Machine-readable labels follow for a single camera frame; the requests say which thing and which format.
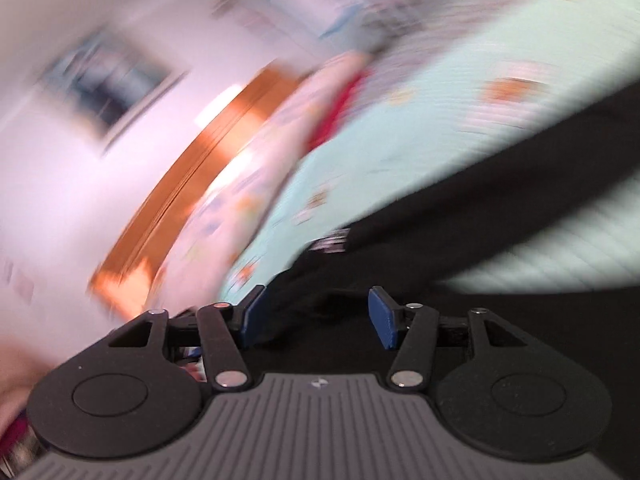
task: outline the blue gripper pad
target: blue gripper pad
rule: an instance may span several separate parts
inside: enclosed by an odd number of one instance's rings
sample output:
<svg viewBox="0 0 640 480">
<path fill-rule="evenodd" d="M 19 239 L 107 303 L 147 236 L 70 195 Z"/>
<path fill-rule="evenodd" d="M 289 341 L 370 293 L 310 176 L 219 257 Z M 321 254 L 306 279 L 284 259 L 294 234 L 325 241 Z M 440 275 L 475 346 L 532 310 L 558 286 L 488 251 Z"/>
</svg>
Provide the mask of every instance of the blue gripper pad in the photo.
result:
<svg viewBox="0 0 640 480">
<path fill-rule="evenodd" d="M 378 333 L 385 350 L 398 346 L 399 321 L 402 307 L 389 296 L 381 286 L 369 290 L 369 319 Z"/>
<path fill-rule="evenodd" d="M 242 324 L 239 331 L 242 348 L 247 348 L 256 342 L 260 329 L 264 325 L 268 310 L 265 301 L 266 291 L 264 285 L 256 285 L 238 305 L 242 311 Z"/>
</svg>

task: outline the patterned bedding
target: patterned bedding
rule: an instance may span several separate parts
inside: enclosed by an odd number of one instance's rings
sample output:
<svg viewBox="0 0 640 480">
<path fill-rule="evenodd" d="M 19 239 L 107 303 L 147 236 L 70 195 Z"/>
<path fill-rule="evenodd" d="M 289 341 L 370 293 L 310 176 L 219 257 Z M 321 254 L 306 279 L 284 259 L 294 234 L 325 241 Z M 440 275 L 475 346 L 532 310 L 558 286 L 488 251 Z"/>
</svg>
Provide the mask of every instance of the patterned bedding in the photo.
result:
<svg viewBox="0 0 640 480">
<path fill-rule="evenodd" d="M 210 303 L 251 241 L 278 190 L 308 149 L 335 95 L 368 63 L 347 52 L 327 61 L 273 113 L 213 181 L 164 260 L 147 308 L 172 315 Z"/>
<path fill-rule="evenodd" d="M 311 153 L 219 298 L 236 302 L 300 249 L 640 75 L 640 0 L 522 0 Z M 640 175 L 527 244 L 450 280 L 462 290 L 640 281 Z"/>
<path fill-rule="evenodd" d="M 421 67 L 438 59 L 453 44 L 481 30 L 505 9 L 522 0 L 449 0 L 433 11 L 424 30 L 402 38 L 370 67 L 371 76 L 350 108 L 354 118 L 379 102 Z"/>
</svg>

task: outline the red fabric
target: red fabric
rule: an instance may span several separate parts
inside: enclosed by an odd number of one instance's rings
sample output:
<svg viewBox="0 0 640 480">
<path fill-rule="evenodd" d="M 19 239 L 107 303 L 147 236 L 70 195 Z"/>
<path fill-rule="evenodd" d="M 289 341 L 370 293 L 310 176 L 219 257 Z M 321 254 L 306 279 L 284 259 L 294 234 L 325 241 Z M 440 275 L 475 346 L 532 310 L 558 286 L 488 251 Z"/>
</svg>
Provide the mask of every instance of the red fabric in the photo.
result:
<svg viewBox="0 0 640 480">
<path fill-rule="evenodd" d="M 20 415 L 11 423 L 4 435 L 0 436 L 0 456 L 9 453 L 14 444 L 27 432 L 28 427 L 27 418 L 24 415 Z"/>
<path fill-rule="evenodd" d="M 366 70 L 359 72 L 336 96 L 327 115 L 311 135 L 307 145 L 307 153 L 334 138 L 338 129 L 342 126 L 344 112 L 347 111 L 351 103 L 353 103 L 353 99 L 358 91 L 358 86 L 366 76 Z"/>
</svg>

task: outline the circular cap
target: circular cap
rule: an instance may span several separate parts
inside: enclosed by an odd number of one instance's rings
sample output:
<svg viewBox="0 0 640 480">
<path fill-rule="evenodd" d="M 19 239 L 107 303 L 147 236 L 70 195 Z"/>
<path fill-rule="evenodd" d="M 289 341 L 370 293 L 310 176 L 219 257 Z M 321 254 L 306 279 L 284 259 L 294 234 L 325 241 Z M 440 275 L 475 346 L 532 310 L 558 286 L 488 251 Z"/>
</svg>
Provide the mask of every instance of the circular cap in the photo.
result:
<svg viewBox="0 0 640 480">
<path fill-rule="evenodd" d="M 533 374 L 504 377 L 492 386 L 491 394 L 501 408 L 525 416 L 548 415 L 559 410 L 566 400 L 561 384 Z"/>
<path fill-rule="evenodd" d="M 391 382 L 401 388 L 411 388 L 422 384 L 424 377 L 413 370 L 402 370 L 391 376 Z"/>
<path fill-rule="evenodd" d="M 216 375 L 216 382 L 223 388 L 237 388 L 248 381 L 244 372 L 239 370 L 227 370 Z"/>
<path fill-rule="evenodd" d="M 145 383 L 136 377 L 103 374 L 78 384 L 73 400 L 89 415 L 118 416 L 135 410 L 147 395 Z"/>
</svg>

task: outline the logo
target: logo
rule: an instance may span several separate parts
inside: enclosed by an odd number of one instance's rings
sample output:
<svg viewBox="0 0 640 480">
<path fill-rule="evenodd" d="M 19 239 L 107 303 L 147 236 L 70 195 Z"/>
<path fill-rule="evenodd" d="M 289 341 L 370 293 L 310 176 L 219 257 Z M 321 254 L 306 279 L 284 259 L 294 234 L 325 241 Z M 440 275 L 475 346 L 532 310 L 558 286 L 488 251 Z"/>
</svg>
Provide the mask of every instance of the logo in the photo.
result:
<svg viewBox="0 0 640 480">
<path fill-rule="evenodd" d="M 338 229 L 326 236 L 316 240 L 311 246 L 312 251 L 322 251 L 323 253 L 343 253 L 344 244 L 347 241 L 348 229 Z"/>
<path fill-rule="evenodd" d="M 326 388 L 329 385 L 329 381 L 327 381 L 325 378 L 322 377 L 318 377 L 317 379 L 311 381 L 310 383 L 316 390 L 322 390 L 323 388 Z"/>
</svg>

